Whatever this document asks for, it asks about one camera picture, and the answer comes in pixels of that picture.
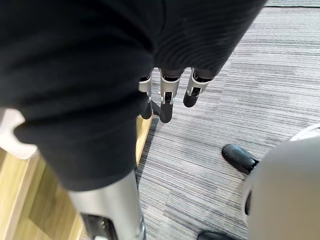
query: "black fabric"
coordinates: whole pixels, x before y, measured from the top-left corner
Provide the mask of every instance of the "black fabric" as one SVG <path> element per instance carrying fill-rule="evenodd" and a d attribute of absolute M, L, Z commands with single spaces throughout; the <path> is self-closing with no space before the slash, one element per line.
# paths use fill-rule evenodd
<path fill-rule="evenodd" d="M 139 79 L 153 67 L 218 74 L 264 0 L 29 0 L 0 3 L 0 106 L 26 122 L 69 190 L 135 165 Z"/>

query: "black shoe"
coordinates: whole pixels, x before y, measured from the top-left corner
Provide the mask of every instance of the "black shoe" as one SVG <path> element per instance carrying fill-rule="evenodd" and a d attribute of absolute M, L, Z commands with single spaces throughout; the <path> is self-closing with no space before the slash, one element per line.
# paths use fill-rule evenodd
<path fill-rule="evenodd" d="M 203 231 L 201 232 L 196 240 L 236 240 L 223 233 L 213 232 L 213 231 Z"/>
<path fill-rule="evenodd" d="M 227 144 L 222 148 L 223 158 L 235 167 L 239 172 L 249 174 L 260 162 L 258 158 L 242 147 Z"/>

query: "striped carpet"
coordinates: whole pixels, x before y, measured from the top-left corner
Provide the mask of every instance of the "striped carpet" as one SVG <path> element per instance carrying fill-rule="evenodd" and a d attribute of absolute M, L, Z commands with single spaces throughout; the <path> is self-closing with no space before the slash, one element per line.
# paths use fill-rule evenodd
<path fill-rule="evenodd" d="M 320 9 L 264 8 L 193 108 L 183 105 L 189 74 L 180 81 L 172 121 L 153 120 L 142 155 L 147 239 L 195 240 L 203 229 L 247 239 L 240 211 L 245 176 L 223 160 L 221 148 L 236 143 L 263 157 L 320 122 Z M 160 103 L 159 72 L 152 76 Z"/>

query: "floor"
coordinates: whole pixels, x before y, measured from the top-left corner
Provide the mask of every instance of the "floor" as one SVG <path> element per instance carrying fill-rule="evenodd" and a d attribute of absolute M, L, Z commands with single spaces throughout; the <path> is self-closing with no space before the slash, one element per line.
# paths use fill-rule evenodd
<path fill-rule="evenodd" d="M 320 122 L 320 0 L 271 0 L 193 108 L 152 122 L 142 154 L 140 199 L 148 240 L 195 240 L 203 229 L 247 239 L 240 201 L 246 176 L 221 157 L 238 144 L 262 158 Z M 160 75 L 153 72 L 153 100 Z"/>

